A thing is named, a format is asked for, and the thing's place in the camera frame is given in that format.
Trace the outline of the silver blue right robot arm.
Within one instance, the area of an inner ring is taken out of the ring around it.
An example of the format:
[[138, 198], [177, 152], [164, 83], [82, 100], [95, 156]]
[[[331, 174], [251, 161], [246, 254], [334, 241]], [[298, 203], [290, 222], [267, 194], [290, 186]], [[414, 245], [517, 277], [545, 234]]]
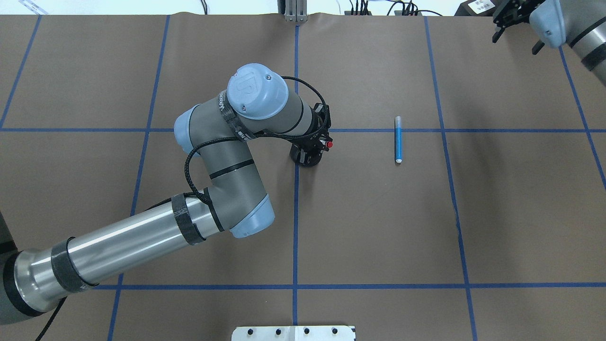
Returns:
[[505, 30], [529, 24], [537, 35], [536, 55], [545, 47], [569, 46], [587, 71], [606, 83], [606, 2], [604, 0], [503, 0], [492, 15], [497, 43]]

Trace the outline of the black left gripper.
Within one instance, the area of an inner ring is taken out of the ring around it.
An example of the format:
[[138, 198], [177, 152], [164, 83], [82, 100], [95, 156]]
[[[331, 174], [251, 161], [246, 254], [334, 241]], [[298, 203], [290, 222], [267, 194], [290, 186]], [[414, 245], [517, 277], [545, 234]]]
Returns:
[[296, 145], [310, 152], [312, 148], [322, 149], [324, 152], [329, 151], [326, 147], [326, 142], [331, 142], [332, 138], [329, 135], [331, 126], [330, 108], [327, 104], [317, 103], [312, 108], [312, 124], [310, 131], [302, 137], [296, 138]]

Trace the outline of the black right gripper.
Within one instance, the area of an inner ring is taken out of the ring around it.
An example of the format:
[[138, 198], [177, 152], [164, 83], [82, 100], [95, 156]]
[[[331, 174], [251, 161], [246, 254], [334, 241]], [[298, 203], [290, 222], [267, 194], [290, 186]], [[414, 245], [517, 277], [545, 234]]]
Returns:
[[529, 23], [531, 13], [542, 3], [544, 0], [498, 0], [492, 15], [492, 43], [496, 44], [508, 27]]

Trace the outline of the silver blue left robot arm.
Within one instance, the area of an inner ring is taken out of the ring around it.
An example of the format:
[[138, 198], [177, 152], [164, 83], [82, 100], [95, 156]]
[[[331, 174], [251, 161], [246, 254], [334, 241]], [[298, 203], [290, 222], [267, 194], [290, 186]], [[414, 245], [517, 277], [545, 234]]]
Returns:
[[269, 227], [275, 213], [248, 142], [285, 140], [291, 160], [309, 167], [332, 147], [328, 104], [320, 97], [310, 106], [288, 80], [262, 64], [243, 65], [225, 90], [176, 118], [187, 193], [42, 251], [18, 251], [2, 221], [1, 324], [56, 311], [69, 295], [216, 233], [244, 238]]

